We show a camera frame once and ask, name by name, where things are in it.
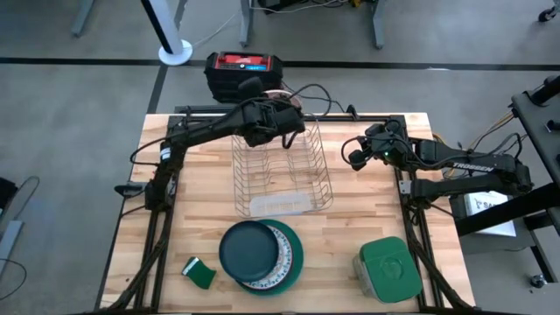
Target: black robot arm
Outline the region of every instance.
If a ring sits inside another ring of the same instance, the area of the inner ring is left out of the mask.
[[[500,148],[480,153],[455,150],[432,140],[407,138],[403,126],[397,120],[374,124],[366,130],[365,136],[357,136],[351,140],[358,141],[361,150],[350,153],[348,159],[344,156],[344,150],[342,155],[356,171],[373,158],[406,172],[451,167],[485,173],[476,177],[439,182],[428,179],[401,181],[401,193],[409,195],[409,199],[417,207],[428,207],[439,197],[461,193],[496,191],[519,195],[532,189],[529,168],[516,157],[494,154]]]
[[[242,136],[247,145],[266,144],[274,137],[305,131],[300,108],[288,101],[256,97],[242,102],[229,113],[214,121],[189,125],[187,117],[173,127],[171,134],[160,144],[160,163],[154,179],[145,189],[146,209],[164,210],[170,207],[178,174],[183,167],[186,149],[231,135]]]

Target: wire dish rack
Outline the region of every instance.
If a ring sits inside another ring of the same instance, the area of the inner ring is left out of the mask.
[[[319,123],[307,122],[306,128],[289,149],[280,136],[255,148],[232,136],[235,210],[241,217],[302,214],[333,203]]]

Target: small green object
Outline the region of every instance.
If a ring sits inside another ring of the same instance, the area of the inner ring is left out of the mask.
[[[210,284],[216,276],[216,270],[209,269],[198,257],[189,258],[181,273],[183,276],[191,278],[194,284],[204,290],[210,288]]]
[[[353,260],[364,294],[383,303],[409,299],[422,291],[422,280],[404,241],[386,237],[363,245]]]
[[[273,296],[287,291],[299,278],[301,270],[304,267],[304,247],[299,240],[298,235],[291,227],[283,224],[278,220],[259,220],[259,222],[264,223],[273,228],[277,228],[288,238],[291,245],[291,250],[293,253],[293,261],[291,265],[290,272],[288,276],[277,286],[269,290],[254,290],[244,285],[243,283],[237,282],[245,291],[255,294],[257,296]]]

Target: stacked plates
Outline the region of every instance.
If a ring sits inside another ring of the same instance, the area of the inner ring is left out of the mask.
[[[280,221],[244,221],[224,234],[220,262],[245,291],[269,296],[288,290],[298,280],[304,249],[296,233]]]

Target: white plate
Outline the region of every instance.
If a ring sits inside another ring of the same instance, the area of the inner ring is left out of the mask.
[[[274,269],[263,279],[251,283],[243,283],[254,290],[268,290],[279,285],[288,276],[291,269],[292,252],[290,241],[284,233],[275,227],[268,226],[278,241],[278,260]]]

